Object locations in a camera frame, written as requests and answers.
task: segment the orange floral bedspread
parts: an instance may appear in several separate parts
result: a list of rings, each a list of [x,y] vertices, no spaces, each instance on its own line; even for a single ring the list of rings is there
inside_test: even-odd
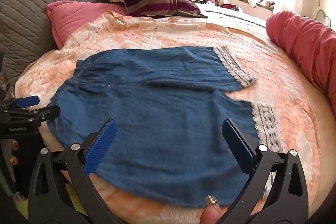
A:
[[[286,152],[288,148],[298,151],[311,205],[320,177],[316,117],[292,63],[270,42],[266,30],[255,24],[213,15],[208,19],[171,17],[153,20],[107,12],[75,31],[63,49],[48,52],[31,64],[16,83],[16,97],[38,95],[41,102],[35,108],[46,106],[57,88],[73,75],[77,60],[101,51],[179,46],[227,46],[239,63],[258,77],[254,85],[228,95],[276,109],[278,131],[274,134],[279,137],[278,148]],[[263,132],[262,128],[258,130],[261,142],[267,143],[264,138],[269,132]],[[51,150],[63,149],[46,123],[42,124],[40,132]],[[131,224],[199,223],[202,208],[179,208],[135,197],[94,174],[90,178],[110,209]],[[260,210],[262,204],[259,202],[255,210]]]

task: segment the pink pillow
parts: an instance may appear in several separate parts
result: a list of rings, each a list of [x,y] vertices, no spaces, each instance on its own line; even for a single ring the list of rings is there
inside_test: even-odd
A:
[[[336,117],[336,32],[289,11],[271,15],[266,30],[310,82],[328,96]]]
[[[46,12],[51,20],[52,35],[58,48],[63,48],[70,34],[79,27],[96,20],[107,11],[127,15],[124,7],[109,3],[62,0],[48,4]]]

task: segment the purple striped pillow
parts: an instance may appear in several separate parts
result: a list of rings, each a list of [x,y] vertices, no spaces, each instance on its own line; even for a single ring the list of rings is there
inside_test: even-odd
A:
[[[123,0],[129,16],[189,16],[201,15],[198,6],[191,0]]]

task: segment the fingernail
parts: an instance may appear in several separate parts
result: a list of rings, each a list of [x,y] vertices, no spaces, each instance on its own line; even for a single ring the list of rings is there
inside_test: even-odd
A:
[[[221,213],[221,208],[219,206],[219,202],[218,202],[218,199],[211,196],[211,195],[208,195],[206,198],[205,198],[205,201],[207,203],[208,206],[214,206],[216,211]]]

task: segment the screw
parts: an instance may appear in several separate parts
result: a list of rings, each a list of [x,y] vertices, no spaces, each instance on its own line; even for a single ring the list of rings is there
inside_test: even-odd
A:
[[[290,151],[290,153],[291,153],[293,156],[297,156],[297,152],[296,152],[294,149],[292,149],[292,150]]]
[[[264,144],[259,145],[258,148],[260,151],[263,151],[263,152],[266,152],[268,150],[267,146]]]
[[[71,146],[71,150],[77,151],[80,147],[81,147],[81,145],[79,143],[74,143]]]
[[[46,154],[46,153],[48,153],[48,148],[43,148],[43,149],[41,150],[41,154],[44,155],[44,154]]]

